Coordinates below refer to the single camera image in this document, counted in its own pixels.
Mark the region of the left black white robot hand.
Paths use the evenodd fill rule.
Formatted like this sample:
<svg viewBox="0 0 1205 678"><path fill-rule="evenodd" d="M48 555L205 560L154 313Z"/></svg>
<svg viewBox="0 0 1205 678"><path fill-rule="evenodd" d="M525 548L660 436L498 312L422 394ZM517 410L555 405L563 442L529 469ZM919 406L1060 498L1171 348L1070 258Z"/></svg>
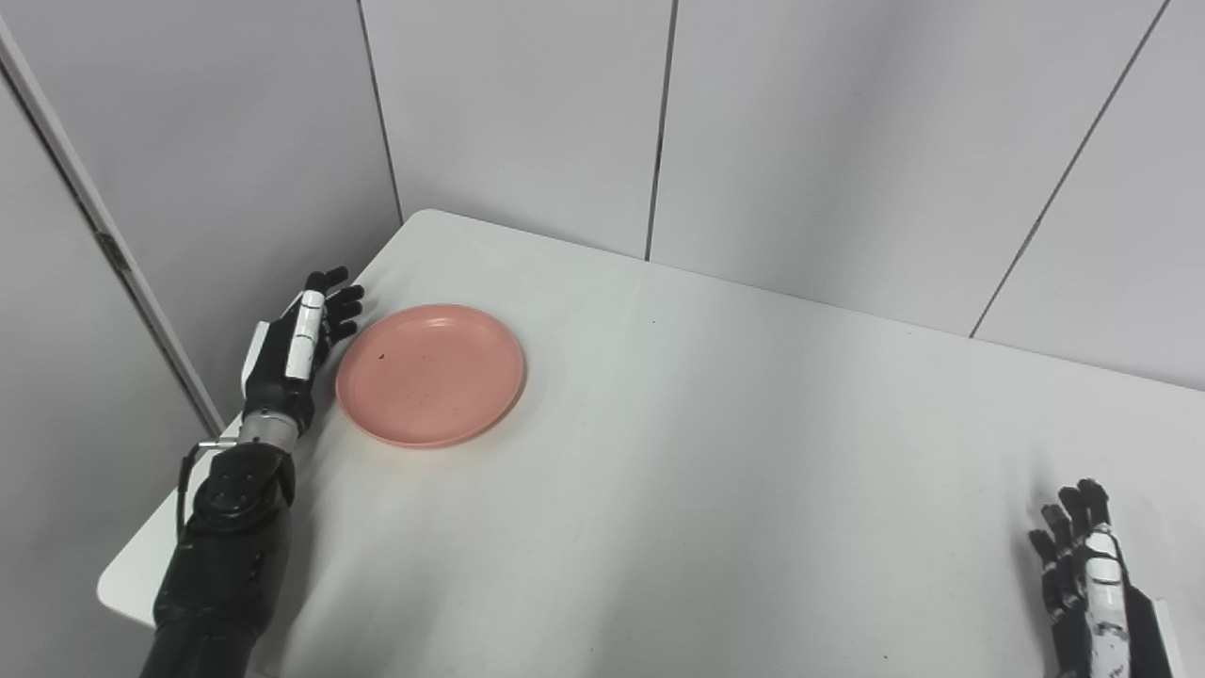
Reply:
<svg viewBox="0 0 1205 678"><path fill-rule="evenodd" d="M349 270L315 271L284 313L259 322L243 364L243 415L276 413L305 434L315 420L315 375L358 331L365 289Z"/></svg>

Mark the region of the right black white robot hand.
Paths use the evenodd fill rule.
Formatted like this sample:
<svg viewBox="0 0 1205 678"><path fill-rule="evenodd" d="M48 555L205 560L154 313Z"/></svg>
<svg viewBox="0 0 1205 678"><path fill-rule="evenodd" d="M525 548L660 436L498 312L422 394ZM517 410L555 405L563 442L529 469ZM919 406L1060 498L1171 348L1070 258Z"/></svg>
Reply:
<svg viewBox="0 0 1205 678"><path fill-rule="evenodd" d="M1131 580L1109 493L1080 479L1045 505L1027 537L1059 677L1183 677L1166 603Z"/></svg>

